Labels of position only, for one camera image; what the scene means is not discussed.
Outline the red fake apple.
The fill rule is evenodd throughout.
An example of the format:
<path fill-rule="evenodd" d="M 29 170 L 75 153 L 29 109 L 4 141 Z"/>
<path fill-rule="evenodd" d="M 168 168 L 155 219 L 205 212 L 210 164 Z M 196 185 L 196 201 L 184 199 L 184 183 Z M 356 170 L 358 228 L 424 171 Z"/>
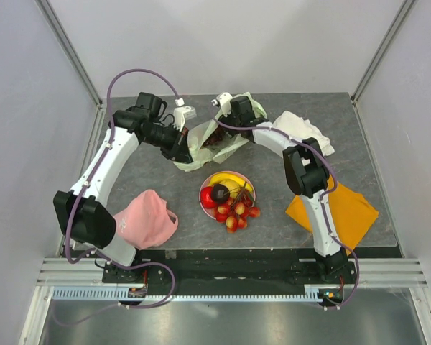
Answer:
<path fill-rule="evenodd" d="M 213 191 L 212 186 L 206 186 L 201 189 L 200 191 L 200 203 L 203 208 L 206 209 L 213 209 L 218 206 L 218 201 L 215 201 L 213 197 L 211 196 L 211 193 Z"/>

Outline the red strawberry bunch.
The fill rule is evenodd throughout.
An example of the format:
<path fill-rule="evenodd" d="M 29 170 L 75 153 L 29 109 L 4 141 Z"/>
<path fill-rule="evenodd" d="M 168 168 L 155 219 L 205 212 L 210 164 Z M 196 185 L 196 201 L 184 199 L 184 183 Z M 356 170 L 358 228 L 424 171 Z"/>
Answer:
<path fill-rule="evenodd" d="M 241 186 L 241 192 L 236 199 L 231 197 L 225 203 L 219 203 L 213 208 L 213 215 L 218 223 L 224 224 L 230 234 L 248 227 L 248 218 L 258 218 L 260 208 L 251 193 L 246 189 L 246 183 Z"/>

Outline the yellow fake pear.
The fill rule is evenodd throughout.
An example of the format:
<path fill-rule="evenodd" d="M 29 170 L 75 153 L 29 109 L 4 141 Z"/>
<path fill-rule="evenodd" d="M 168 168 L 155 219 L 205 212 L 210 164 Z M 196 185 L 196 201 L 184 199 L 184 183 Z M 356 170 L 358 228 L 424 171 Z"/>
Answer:
<path fill-rule="evenodd" d="M 220 184 L 227 187 L 232 199 L 236 199 L 241 192 L 241 186 L 235 180 L 225 179 L 222 180 Z"/>

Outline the dark purple fake plum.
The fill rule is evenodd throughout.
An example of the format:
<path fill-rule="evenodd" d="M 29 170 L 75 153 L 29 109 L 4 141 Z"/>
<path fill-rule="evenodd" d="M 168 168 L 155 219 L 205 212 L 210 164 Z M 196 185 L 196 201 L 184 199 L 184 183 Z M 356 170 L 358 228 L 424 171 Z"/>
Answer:
<path fill-rule="evenodd" d="M 225 185 L 218 183 L 212 187 L 210 196 L 216 203 L 225 203 L 231 197 L 231 192 Z"/>

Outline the translucent green plastic bag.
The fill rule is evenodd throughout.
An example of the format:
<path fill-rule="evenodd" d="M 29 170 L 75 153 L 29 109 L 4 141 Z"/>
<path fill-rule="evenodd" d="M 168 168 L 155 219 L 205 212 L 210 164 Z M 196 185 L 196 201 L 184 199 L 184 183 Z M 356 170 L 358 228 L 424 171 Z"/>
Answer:
<path fill-rule="evenodd" d="M 224 111 L 230 111 L 230 100 L 238 97 L 247 97 L 252 105 L 256 118 L 267 118 L 262 105 L 255 101 L 249 92 L 232 96 L 230 93 L 221 93 L 216 97 L 217 101 L 222 100 L 215 118 L 219 121 L 226 120 L 228 115 Z M 197 125 L 187 133 L 187 146 L 190 153 L 191 163 L 174 162 L 174 165 L 184 171 L 190 172 L 200 169 L 204 164 L 216 162 L 221 164 L 228 159 L 237 149 L 248 143 L 248 139 L 241 136 L 240 132 L 232 131 L 219 126 L 214 119 Z"/>

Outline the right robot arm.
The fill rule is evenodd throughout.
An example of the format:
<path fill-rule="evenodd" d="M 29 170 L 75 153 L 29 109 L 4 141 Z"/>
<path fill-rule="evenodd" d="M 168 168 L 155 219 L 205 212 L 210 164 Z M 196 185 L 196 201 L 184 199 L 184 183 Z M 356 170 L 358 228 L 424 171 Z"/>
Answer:
<path fill-rule="evenodd" d="M 219 100 L 222 126 L 268 148 L 283 158 L 289 189 L 302 201 L 310 221 L 316 264 L 314 271 L 321 282 L 329 283 L 340 275 L 348 261 L 346 249 L 338 237 L 330 210 L 328 187 L 333 176 L 318 141 L 291 137 L 263 116 L 257 117 L 248 96 L 229 96 Z"/>

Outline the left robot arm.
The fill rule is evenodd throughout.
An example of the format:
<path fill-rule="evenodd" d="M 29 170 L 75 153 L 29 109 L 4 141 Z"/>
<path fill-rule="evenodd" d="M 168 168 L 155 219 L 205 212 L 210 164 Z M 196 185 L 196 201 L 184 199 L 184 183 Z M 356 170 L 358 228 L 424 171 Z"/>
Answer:
<path fill-rule="evenodd" d="M 142 142 L 158 147 L 168 160 L 193 161 L 185 122 L 196 116 L 196 110 L 181 98 L 175 103 L 168 125 L 162 123 L 167 103 L 150 93 L 140 93 L 134 106 L 116 111 L 86 171 L 68 192 L 58 191 L 53 199 L 65 240 L 87 244 L 89 250 L 118 263 L 118 273 L 127 282 L 141 279 L 143 265 L 134 259 L 136 249 L 116 234 L 116 221 L 106 210 L 108 197 L 124 164 Z"/>

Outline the yellow fake banana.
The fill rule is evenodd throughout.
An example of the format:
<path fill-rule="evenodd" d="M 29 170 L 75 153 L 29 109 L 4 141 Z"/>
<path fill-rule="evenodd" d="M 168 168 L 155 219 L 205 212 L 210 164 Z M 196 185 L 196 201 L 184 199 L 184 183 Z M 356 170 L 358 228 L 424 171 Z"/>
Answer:
<path fill-rule="evenodd" d="M 249 182 L 249 180 L 239 174 L 236 174 L 235 172 L 218 172 L 212 177 L 210 177 L 208 184 L 215 185 L 219 182 L 222 182 L 223 180 L 233 180 L 237 182 L 240 186 L 244 186 L 244 183 L 246 183 L 246 189 L 251 193 L 254 192 L 254 188 Z"/>

